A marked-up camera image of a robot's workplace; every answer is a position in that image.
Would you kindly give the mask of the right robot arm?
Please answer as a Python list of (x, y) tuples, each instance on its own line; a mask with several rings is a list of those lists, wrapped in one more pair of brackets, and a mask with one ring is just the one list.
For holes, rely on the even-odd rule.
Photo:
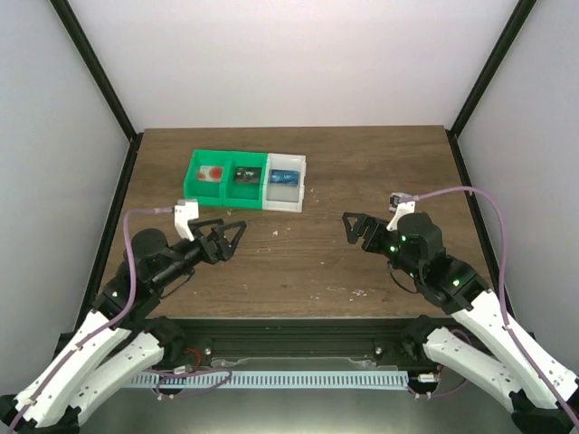
[(465, 327), (481, 351), (448, 328), (419, 316), (404, 330), (402, 352), (414, 364), (451, 368), (498, 401), (523, 433), (570, 433), (578, 410), (578, 376), (503, 314), (497, 295), (468, 263), (449, 255), (441, 229), (425, 212), (386, 221), (364, 213), (342, 216), (349, 243), (383, 255), (412, 278), (416, 290)]

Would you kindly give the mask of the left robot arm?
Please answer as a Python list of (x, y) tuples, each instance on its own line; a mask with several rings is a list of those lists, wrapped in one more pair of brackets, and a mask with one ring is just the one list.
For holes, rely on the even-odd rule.
[(150, 318), (167, 286), (195, 267), (230, 259), (244, 221), (177, 222), (183, 238), (170, 245), (149, 228), (123, 231), (123, 262), (70, 341), (22, 391), (1, 398), (11, 433), (77, 433), (88, 417), (132, 377), (185, 354), (185, 333), (165, 316)]

